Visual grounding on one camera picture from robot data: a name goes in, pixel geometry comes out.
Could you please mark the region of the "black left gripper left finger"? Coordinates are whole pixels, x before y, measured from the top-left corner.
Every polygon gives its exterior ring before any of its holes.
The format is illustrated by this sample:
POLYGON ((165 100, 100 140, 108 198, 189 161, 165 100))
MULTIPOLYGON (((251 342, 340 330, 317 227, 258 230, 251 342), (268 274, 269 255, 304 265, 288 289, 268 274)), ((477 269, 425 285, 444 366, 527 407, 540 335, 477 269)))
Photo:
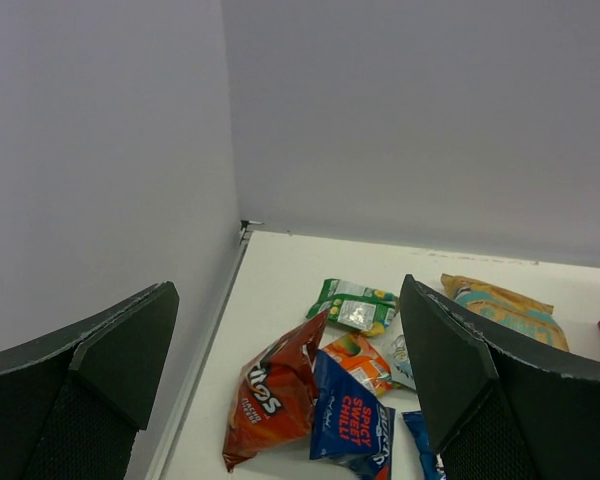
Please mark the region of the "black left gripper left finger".
POLYGON ((122 479, 179 307, 171 282, 0 352, 0 479, 122 479))

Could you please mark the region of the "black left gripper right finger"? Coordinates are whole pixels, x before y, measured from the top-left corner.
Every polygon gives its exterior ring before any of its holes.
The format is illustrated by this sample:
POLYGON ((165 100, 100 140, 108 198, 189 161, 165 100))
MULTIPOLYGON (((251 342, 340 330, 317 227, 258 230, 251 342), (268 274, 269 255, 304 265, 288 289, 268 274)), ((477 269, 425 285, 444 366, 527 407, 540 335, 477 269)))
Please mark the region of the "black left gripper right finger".
POLYGON ((600 479, 600 362, 498 325, 406 275, 400 312, 450 479, 600 479))

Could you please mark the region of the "dark blue snack bag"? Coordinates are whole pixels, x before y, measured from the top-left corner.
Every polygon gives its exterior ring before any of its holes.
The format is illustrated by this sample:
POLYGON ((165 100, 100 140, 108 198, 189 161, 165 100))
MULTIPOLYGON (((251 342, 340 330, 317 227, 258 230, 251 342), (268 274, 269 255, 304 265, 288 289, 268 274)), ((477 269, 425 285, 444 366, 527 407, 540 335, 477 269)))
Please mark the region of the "dark blue snack bag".
POLYGON ((429 445, 428 431, 421 411, 403 412, 402 420, 408 428, 416 448, 425 480, 445 480, 446 473, 439 455, 429 445))

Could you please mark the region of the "brown kraft snack bag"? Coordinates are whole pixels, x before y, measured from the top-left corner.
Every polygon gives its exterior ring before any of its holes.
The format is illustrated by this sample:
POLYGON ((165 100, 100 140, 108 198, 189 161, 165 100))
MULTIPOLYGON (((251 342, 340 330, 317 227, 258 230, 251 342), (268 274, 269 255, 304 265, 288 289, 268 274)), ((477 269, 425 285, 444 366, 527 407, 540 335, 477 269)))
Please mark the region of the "brown kraft snack bag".
POLYGON ((469 311, 530 337, 569 352, 564 331, 554 320, 554 306, 481 280, 442 274, 448 298, 469 311))

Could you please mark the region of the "small silver blue snack packet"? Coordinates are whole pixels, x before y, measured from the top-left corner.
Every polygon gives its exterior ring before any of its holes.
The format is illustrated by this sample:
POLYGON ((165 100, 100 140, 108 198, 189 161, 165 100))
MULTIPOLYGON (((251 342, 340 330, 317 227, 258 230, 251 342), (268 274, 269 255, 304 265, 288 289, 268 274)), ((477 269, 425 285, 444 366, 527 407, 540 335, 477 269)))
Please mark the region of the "small silver blue snack packet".
POLYGON ((391 381, 399 386, 416 390, 413 369, 403 334, 395 336, 383 347, 384 359, 390 368, 391 381))

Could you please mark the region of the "blue spicy chilli snack bag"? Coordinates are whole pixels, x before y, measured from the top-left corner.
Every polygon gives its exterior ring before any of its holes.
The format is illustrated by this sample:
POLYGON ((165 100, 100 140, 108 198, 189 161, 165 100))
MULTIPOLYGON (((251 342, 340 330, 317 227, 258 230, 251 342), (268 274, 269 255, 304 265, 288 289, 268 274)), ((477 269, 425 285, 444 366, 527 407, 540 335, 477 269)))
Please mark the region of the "blue spicy chilli snack bag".
POLYGON ((319 398, 309 458, 345 467, 359 479, 390 480, 396 411, 322 350, 314 377, 319 398))

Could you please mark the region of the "orange snack packet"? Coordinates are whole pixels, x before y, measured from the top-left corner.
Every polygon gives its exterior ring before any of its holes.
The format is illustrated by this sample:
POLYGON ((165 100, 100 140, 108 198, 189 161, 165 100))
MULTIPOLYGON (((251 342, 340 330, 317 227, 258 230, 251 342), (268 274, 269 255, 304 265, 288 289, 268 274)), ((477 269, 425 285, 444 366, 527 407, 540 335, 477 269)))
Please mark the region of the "orange snack packet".
POLYGON ((377 397, 393 389, 388 363, 362 334, 346 334, 322 350, 377 397))

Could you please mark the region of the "green yellow chips bag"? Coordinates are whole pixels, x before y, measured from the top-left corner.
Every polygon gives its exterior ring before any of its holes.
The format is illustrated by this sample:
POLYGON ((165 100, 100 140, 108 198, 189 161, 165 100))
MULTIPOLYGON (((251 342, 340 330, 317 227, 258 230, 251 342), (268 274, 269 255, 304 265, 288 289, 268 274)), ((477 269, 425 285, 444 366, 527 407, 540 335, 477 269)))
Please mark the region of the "green yellow chips bag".
POLYGON ((389 328, 397 314, 398 303, 399 297, 391 292, 328 278, 323 281, 306 319, 325 312, 329 322, 375 337, 389 328))

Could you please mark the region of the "red snack packet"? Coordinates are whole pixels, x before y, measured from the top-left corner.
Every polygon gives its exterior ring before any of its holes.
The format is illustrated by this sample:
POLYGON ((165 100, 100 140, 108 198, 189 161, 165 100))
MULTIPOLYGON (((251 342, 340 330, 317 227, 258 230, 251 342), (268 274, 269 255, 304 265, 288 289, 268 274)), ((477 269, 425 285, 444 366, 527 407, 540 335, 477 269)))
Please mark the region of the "red snack packet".
POLYGON ((309 435, 318 398, 313 368, 326 324, 325 313, 314 316, 241 369, 222 450, 228 472, 262 451, 309 435))

